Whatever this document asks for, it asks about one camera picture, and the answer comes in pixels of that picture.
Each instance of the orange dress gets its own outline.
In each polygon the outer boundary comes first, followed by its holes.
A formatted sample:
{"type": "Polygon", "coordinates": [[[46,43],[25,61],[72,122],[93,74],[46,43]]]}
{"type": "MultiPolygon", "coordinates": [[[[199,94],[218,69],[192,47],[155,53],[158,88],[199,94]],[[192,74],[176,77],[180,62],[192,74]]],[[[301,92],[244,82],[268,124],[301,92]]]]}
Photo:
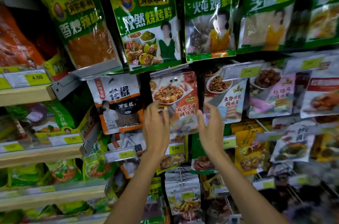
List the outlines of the orange dress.
{"type": "Polygon", "coordinates": [[[225,52],[230,43],[229,31],[227,30],[224,36],[220,39],[217,31],[213,29],[210,33],[211,53],[225,52]]]}
{"type": "Polygon", "coordinates": [[[269,26],[266,35],[265,46],[262,51],[278,51],[279,41],[284,33],[284,26],[281,26],[277,32],[275,32],[272,26],[269,26]]]}

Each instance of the forearm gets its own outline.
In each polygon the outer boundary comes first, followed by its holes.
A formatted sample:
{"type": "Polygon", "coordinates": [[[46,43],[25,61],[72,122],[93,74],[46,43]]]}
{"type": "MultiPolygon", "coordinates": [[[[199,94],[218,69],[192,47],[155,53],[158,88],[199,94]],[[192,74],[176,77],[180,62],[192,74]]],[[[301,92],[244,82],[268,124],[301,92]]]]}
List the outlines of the forearm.
{"type": "Polygon", "coordinates": [[[160,158],[151,152],[145,152],[125,191],[115,203],[104,224],[137,224],[142,219],[148,190],[160,158]]]}
{"type": "Polygon", "coordinates": [[[262,196],[231,162],[225,152],[209,154],[245,223],[288,224],[289,222],[262,196]]]}

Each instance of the woman in green dress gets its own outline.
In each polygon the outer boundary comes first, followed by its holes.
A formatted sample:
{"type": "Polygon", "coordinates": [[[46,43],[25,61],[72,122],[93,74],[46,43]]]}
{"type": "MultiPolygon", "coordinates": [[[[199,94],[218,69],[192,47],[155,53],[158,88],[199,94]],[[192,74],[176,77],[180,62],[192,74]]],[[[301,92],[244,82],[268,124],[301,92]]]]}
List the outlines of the woman in green dress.
{"type": "Polygon", "coordinates": [[[177,57],[180,59],[180,47],[176,38],[172,38],[172,27],[168,21],[161,24],[161,31],[164,35],[163,39],[158,41],[157,58],[163,59],[164,63],[177,61],[177,57]]]}

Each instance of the green dress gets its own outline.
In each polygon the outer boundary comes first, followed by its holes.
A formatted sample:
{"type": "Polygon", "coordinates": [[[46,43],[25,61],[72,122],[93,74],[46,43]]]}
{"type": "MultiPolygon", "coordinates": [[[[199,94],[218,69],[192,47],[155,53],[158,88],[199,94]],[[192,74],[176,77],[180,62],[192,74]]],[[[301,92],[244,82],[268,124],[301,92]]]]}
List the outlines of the green dress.
{"type": "Polygon", "coordinates": [[[159,46],[160,46],[161,57],[164,60],[164,63],[177,60],[174,56],[175,45],[174,45],[173,39],[171,39],[168,46],[166,45],[166,43],[163,40],[160,39],[159,40],[159,46]]]}

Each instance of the woman in orange dress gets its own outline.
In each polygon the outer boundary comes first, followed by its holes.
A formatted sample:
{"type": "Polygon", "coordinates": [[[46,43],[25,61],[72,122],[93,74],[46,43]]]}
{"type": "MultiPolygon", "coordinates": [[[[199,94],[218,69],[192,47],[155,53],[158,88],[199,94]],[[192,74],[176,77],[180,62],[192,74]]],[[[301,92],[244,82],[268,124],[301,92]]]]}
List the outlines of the woman in orange dress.
{"type": "Polygon", "coordinates": [[[285,33],[285,10],[277,10],[273,14],[272,22],[267,29],[265,46],[262,51],[278,51],[280,40],[285,33]]]}
{"type": "Polygon", "coordinates": [[[226,53],[226,49],[234,48],[233,39],[230,38],[229,31],[230,13],[227,11],[218,11],[218,14],[214,15],[213,26],[209,38],[205,44],[204,53],[226,53]]]}

